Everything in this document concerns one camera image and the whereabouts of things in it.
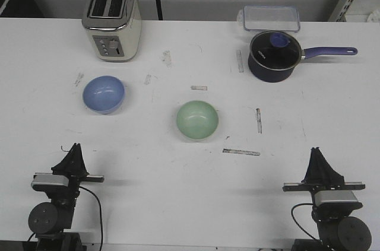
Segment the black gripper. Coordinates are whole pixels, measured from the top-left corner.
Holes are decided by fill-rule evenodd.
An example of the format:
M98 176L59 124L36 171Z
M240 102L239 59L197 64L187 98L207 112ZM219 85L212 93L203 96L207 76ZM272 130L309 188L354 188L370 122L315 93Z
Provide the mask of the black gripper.
M327 162L319 147L312 147L308 168L301 183L285 183L283 192L317 193L323 190L364 190L362 182L346 182Z
M53 202L74 204L80 195L79 188L82 182L102 183L105 180L105 177L102 175L91 175L88 173L84 164L80 143L74 143L63 160L51 168L53 174L73 174L76 166L75 156L77 160L77 175L84 177L66 176L69 179L67 188L47 192L47 197Z

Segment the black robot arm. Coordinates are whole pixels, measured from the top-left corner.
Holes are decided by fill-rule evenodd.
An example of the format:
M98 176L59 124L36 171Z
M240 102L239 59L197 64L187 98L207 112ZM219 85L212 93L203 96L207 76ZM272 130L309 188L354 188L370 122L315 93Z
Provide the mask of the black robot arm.
M74 143L50 173L35 173L31 188L50 199L36 205L28 216L28 226L37 239L36 250L87 250L79 233L69 232L80 190L93 195L99 206L100 246L103 247L103 217L99 197L82 182L102 183L103 176L90 175L84 164L81 145Z
M304 179L300 183L285 183L285 192L311 194L311 203L296 204L290 210L294 223L309 236L296 239L292 250L369 250L372 235L369 227L351 216L363 204L354 195L364 190L362 182L346 182L327 162L318 147L311 148L311 156ZM316 223L319 237L306 231L297 221L294 211L300 206L312 208L311 217Z

